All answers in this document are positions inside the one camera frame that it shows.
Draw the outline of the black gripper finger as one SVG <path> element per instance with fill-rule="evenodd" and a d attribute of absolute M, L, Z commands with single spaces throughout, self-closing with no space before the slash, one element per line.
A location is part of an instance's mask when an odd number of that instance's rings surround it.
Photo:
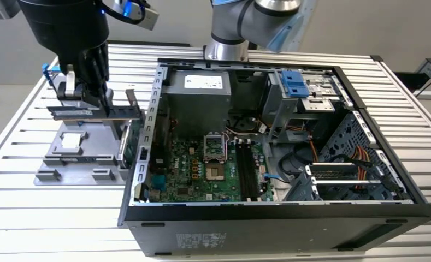
<path fill-rule="evenodd" d="M 78 56 L 78 86 L 82 89 L 82 101 L 104 108 L 104 45 L 83 50 Z"/>
<path fill-rule="evenodd" d="M 106 114 L 110 115 L 110 102 L 108 102 L 108 88 L 107 82 L 110 78 L 110 69 L 108 69 L 108 43 L 104 42 L 104 108 Z"/>

